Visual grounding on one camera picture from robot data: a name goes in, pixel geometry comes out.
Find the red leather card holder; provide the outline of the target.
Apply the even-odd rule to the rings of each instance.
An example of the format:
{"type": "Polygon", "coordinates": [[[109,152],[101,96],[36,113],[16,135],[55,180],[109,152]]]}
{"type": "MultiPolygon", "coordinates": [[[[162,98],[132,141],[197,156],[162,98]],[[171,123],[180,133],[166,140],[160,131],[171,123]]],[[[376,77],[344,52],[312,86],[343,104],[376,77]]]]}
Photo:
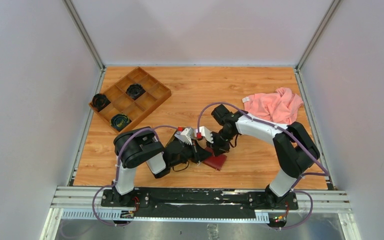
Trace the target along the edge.
{"type": "Polygon", "coordinates": [[[205,150],[209,152],[211,156],[206,158],[203,163],[217,171],[220,171],[227,160],[227,156],[225,154],[215,156],[213,150],[208,146],[205,148],[205,150]]]}

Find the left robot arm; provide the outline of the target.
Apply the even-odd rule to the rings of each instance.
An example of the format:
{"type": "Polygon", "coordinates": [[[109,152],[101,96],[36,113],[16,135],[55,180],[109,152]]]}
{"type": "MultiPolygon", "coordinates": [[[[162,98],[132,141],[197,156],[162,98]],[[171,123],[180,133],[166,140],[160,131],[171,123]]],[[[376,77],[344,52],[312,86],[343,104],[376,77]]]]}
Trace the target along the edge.
{"type": "Polygon", "coordinates": [[[111,190],[106,190],[103,201],[121,207],[137,205],[139,199],[133,194],[137,167],[145,163],[156,179],[168,175],[181,164],[199,164],[213,156],[201,147],[190,127],[179,127],[166,145],[149,127],[119,134],[113,141],[117,157],[116,178],[111,190]]]}

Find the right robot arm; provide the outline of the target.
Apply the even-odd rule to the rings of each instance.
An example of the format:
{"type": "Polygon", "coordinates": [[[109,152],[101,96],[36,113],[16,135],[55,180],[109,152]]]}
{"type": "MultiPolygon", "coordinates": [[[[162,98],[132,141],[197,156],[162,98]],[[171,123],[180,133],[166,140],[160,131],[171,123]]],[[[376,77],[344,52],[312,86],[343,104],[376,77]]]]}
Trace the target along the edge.
{"type": "Polygon", "coordinates": [[[211,132],[212,141],[207,142],[215,156],[228,153],[232,148],[231,140],[239,135],[254,137],[274,147],[280,169],[265,188],[262,200],[272,209],[278,209],[285,203],[287,194],[300,176],[321,156],[299,122],[273,123],[241,110],[231,112],[223,104],[217,106],[211,116],[221,126],[218,132],[211,132]]]}

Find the beige oval tray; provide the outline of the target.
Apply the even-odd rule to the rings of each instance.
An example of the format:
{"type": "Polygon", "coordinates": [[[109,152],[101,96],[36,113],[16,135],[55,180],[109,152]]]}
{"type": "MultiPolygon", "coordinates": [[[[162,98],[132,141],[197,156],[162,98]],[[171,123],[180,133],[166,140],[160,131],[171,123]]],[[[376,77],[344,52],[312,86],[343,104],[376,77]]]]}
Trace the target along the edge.
{"type": "Polygon", "coordinates": [[[165,144],[165,147],[167,147],[171,142],[173,142],[173,141],[176,139],[175,135],[176,135],[177,132],[178,132],[178,131],[175,130],[175,131],[170,135],[170,138],[168,139],[167,143],[165,144]]]}

